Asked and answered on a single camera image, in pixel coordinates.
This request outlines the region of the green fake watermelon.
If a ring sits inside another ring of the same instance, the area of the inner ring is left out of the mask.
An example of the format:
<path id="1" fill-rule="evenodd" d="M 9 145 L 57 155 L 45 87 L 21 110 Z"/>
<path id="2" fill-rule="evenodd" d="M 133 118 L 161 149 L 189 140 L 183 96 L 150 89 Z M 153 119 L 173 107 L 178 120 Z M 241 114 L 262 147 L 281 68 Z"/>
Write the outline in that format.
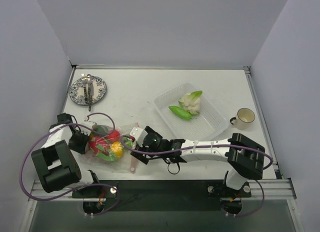
<path id="1" fill-rule="evenodd" d="M 136 148 L 136 140 L 132 136 L 128 136 L 128 137 L 124 136 L 123 142 L 129 148 L 132 148 L 132 149 Z"/>

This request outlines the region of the clear zip top bag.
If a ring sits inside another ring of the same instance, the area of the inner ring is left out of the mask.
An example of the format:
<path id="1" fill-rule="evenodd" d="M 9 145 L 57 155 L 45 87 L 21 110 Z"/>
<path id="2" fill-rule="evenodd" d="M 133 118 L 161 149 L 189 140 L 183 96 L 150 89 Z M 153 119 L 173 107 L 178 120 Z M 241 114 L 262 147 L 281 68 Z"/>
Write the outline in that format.
<path id="1" fill-rule="evenodd" d="M 139 161 L 125 148 L 120 138 L 128 135 L 137 122 L 117 127 L 108 136 L 91 133 L 82 160 L 92 169 L 100 169 L 111 173 L 135 174 Z"/>

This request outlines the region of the yellow fake lemon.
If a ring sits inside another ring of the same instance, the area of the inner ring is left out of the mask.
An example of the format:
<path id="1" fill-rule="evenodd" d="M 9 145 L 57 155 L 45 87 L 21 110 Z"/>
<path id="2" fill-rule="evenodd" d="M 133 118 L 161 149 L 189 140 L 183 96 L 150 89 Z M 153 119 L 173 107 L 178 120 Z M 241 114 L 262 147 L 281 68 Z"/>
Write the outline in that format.
<path id="1" fill-rule="evenodd" d="M 116 160 L 123 157 L 124 147 L 119 141 L 112 143 L 110 149 L 112 152 L 111 154 L 115 157 Z"/>

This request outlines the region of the white plastic basket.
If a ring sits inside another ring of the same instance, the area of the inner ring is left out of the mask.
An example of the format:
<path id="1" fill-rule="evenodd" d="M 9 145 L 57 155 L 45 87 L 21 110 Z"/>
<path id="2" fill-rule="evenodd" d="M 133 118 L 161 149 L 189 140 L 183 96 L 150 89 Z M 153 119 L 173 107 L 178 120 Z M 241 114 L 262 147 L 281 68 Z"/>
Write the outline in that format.
<path id="1" fill-rule="evenodd" d="M 227 119 L 217 107 L 190 82 L 168 89 L 153 103 L 177 138 L 208 141 L 228 127 Z"/>

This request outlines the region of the white fake cauliflower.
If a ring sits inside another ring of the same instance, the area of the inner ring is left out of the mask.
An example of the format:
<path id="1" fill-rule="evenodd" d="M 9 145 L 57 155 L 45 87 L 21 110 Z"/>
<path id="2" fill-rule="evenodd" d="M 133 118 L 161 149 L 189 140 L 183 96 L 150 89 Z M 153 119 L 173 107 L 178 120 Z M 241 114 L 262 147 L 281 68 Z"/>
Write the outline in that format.
<path id="1" fill-rule="evenodd" d="M 202 90 L 186 93 L 182 96 L 178 103 L 182 109 L 189 112 L 192 116 L 200 114 Z"/>

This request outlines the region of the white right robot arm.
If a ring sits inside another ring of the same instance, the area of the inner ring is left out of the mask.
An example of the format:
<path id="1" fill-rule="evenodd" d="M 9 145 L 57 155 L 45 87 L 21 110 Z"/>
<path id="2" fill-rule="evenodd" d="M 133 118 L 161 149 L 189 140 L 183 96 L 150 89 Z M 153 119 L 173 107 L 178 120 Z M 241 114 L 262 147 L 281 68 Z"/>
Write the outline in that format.
<path id="1" fill-rule="evenodd" d="M 197 161 L 216 161 L 230 164 L 221 189 L 227 196 L 237 193 L 248 180 L 261 180 L 264 171 L 265 149 L 241 133 L 214 141 L 164 139 L 149 126 L 133 127 L 129 137 L 136 142 L 131 155 L 144 164 L 155 158 L 167 165 Z"/>

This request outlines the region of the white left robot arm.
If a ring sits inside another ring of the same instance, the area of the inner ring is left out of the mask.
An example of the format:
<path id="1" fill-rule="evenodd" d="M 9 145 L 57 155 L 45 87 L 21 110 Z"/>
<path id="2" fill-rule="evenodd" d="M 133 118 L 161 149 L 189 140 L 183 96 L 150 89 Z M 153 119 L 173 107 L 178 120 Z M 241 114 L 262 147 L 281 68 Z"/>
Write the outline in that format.
<path id="1" fill-rule="evenodd" d="M 92 170 L 81 169 L 74 154 L 83 155 L 90 139 L 90 131 L 76 129 L 73 116 L 62 113 L 51 125 L 45 144 L 31 153 L 31 159 L 43 189 L 47 193 L 64 188 L 84 186 L 91 198 L 100 195 L 102 185 Z"/>

